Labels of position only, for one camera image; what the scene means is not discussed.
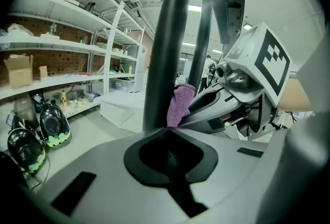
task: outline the white floor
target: white floor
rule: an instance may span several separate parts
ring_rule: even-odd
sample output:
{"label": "white floor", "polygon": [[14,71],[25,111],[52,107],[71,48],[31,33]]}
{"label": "white floor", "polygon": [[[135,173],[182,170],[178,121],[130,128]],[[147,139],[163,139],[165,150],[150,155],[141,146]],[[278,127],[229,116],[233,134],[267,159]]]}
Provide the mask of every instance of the white floor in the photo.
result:
{"label": "white floor", "polygon": [[[94,108],[69,118],[72,140],[67,146],[48,152],[47,155],[51,162],[51,167],[47,180],[61,168],[65,167],[94,146],[107,141],[134,135],[134,132],[117,128],[114,124],[103,118],[99,112],[98,109]],[[42,182],[47,175],[49,161],[46,160],[36,174],[36,177]],[[38,184],[35,179],[30,179],[28,182],[31,187]]]}

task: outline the ceiling light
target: ceiling light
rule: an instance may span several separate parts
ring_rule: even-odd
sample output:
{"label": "ceiling light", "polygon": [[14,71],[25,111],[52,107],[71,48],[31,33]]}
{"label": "ceiling light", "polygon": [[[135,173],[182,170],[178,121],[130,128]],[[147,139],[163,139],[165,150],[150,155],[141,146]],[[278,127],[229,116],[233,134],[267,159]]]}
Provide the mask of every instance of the ceiling light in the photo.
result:
{"label": "ceiling light", "polygon": [[189,11],[202,12],[202,7],[189,5]]}
{"label": "ceiling light", "polygon": [[195,44],[183,42],[182,45],[195,47]]}
{"label": "ceiling light", "polygon": [[215,53],[222,53],[221,51],[218,51],[218,50],[212,50],[212,51]]}
{"label": "ceiling light", "polygon": [[249,29],[253,28],[253,26],[248,23],[245,23],[243,28],[245,28],[246,30],[249,30]]}

